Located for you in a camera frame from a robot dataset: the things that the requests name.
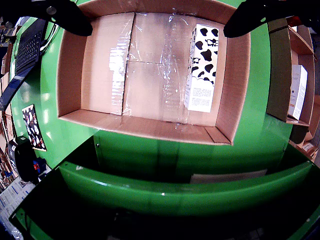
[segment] cow print carton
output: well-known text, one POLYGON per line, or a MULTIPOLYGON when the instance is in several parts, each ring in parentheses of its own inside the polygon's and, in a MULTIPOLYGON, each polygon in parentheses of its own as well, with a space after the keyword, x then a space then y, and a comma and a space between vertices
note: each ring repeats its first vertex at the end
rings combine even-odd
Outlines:
POLYGON ((214 97, 219 30, 197 24, 192 32, 184 105, 189 111, 210 113, 214 97))

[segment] cow print card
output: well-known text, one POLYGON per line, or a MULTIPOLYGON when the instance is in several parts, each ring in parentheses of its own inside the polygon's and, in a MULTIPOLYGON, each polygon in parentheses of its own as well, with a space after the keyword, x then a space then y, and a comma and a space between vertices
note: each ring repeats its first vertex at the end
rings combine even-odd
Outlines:
POLYGON ((184 105, 210 113, 217 74, 219 30, 197 24, 192 32, 184 105))
POLYGON ((40 132, 35 105, 32 104, 22 109, 22 114, 32 147, 37 150, 47 151, 44 139, 40 132))

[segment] green curved edge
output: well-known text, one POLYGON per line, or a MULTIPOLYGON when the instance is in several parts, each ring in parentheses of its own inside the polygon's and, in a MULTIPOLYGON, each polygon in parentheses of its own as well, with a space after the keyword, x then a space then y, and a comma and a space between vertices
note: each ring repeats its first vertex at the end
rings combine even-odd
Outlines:
POLYGON ((25 221, 25 211, 22 208, 19 208, 15 215, 10 217, 10 222, 14 224, 16 227, 20 225, 20 228, 18 228, 20 231, 27 229, 26 226, 26 221, 28 224, 30 236, 35 239, 35 240, 53 240, 50 236, 48 236, 32 219, 29 218, 29 216, 26 216, 26 221, 25 221))
POLYGON ((58 167, 68 188, 90 202, 159 216, 205 216, 270 201, 301 184, 312 164, 263 177, 212 184, 176 184, 119 177, 70 162, 58 167))

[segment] white box on shelf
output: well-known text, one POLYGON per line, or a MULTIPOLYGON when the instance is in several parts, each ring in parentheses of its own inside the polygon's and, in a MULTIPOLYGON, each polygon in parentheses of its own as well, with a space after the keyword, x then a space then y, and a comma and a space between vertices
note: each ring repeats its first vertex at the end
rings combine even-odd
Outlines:
POLYGON ((292 65, 288 115, 299 120, 305 101, 308 73, 302 65, 292 65))

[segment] black device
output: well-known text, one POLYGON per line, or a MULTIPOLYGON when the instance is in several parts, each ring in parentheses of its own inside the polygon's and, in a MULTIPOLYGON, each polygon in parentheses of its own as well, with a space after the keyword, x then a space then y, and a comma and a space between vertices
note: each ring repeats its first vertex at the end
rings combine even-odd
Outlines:
POLYGON ((297 16, 302 24, 320 33, 320 1, 312 0, 246 0, 226 23, 227 38, 243 36, 267 22, 297 16))
POLYGON ((0 17, 7 28, 12 28, 20 17, 30 16, 53 22, 80 36, 90 36, 93 28, 70 0, 11 0, 1 1, 0 17))
POLYGON ((15 74, 22 73, 39 61, 40 47, 44 42, 47 24, 47 21, 37 19, 22 33, 15 57, 15 74))
POLYGON ((17 136, 8 144, 9 158, 12 166, 17 170, 24 182, 33 182, 38 178, 38 172, 34 168, 36 153, 29 139, 17 136))
POLYGON ((5 111, 26 76, 40 60, 40 47, 44 43, 48 22, 37 19, 21 35, 16 56, 15 76, 0 97, 0 111, 5 111))

